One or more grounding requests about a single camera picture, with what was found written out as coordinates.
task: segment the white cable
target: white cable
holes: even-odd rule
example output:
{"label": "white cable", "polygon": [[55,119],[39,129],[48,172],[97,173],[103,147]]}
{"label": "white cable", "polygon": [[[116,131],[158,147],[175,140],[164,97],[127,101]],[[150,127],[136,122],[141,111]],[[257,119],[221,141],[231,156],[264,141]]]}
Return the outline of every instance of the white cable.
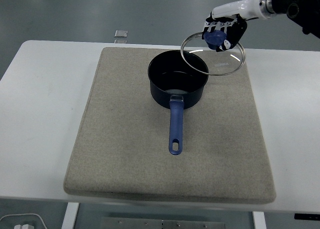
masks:
{"label": "white cable", "polygon": [[5,218],[5,217],[11,217],[11,216],[37,216],[38,218],[40,218],[40,220],[41,220],[41,222],[42,222],[42,224],[43,224],[43,226],[44,226],[44,229],[48,229],[48,228],[46,227],[46,224],[45,224],[44,220],[42,219],[42,217],[39,216],[39,215],[36,214],[36,213],[8,214],[8,215],[4,215],[3,217],[1,217],[1,218],[0,218],[0,221],[1,221],[3,218]]}

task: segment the white table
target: white table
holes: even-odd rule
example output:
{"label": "white table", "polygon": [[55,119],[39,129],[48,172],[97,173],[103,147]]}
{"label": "white table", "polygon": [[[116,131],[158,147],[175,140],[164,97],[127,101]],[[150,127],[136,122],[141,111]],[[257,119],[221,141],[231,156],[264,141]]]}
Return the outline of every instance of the white table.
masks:
{"label": "white table", "polygon": [[273,203],[147,202],[66,194],[64,176],[104,47],[180,48],[22,44],[0,81],[0,198],[320,213],[320,52],[314,51],[246,49],[277,193]]}

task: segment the gray floor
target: gray floor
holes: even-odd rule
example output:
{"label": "gray floor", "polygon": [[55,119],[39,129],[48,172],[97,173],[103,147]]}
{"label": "gray floor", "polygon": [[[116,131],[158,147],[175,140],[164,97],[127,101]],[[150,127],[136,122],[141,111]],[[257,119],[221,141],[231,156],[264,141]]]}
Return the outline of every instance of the gray floor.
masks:
{"label": "gray floor", "polygon": [[[60,229],[64,221],[66,202],[0,199],[0,218],[9,214],[38,214],[48,229]],[[35,215],[8,216],[0,221],[0,229],[13,229],[15,225],[29,224],[43,229],[41,220]]]}
{"label": "gray floor", "polygon": [[[28,40],[113,43],[117,29],[128,43],[180,45],[200,32],[210,11],[239,0],[0,0],[0,78]],[[320,40],[278,15],[252,20],[245,48],[320,51]]]}

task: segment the small metal object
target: small metal object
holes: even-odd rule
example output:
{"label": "small metal object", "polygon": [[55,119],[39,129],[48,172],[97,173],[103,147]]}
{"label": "small metal object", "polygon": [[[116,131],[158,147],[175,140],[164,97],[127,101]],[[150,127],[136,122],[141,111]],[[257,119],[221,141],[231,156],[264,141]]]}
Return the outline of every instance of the small metal object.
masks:
{"label": "small metal object", "polygon": [[128,35],[128,31],[127,30],[116,30],[114,37],[115,38],[126,38]]}
{"label": "small metal object", "polygon": [[119,39],[115,39],[114,43],[118,43],[118,44],[126,44],[127,40],[119,40]]}

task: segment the metal bracket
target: metal bracket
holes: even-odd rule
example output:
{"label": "metal bracket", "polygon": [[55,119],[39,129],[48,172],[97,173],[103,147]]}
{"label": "metal bracket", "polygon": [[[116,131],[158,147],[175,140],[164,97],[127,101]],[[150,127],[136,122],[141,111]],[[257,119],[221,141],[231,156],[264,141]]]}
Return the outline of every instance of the metal bracket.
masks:
{"label": "metal bracket", "polygon": [[128,35],[128,31],[127,30],[116,30],[114,37],[115,38],[126,38]]}
{"label": "metal bracket", "polygon": [[222,222],[103,217],[100,229],[225,229]]}
{"label": "metal bracket", "polygon": [[127,40],[119,40],[119,39],[115,39],[114,43],[119,43],[119,44],[126,44]]}

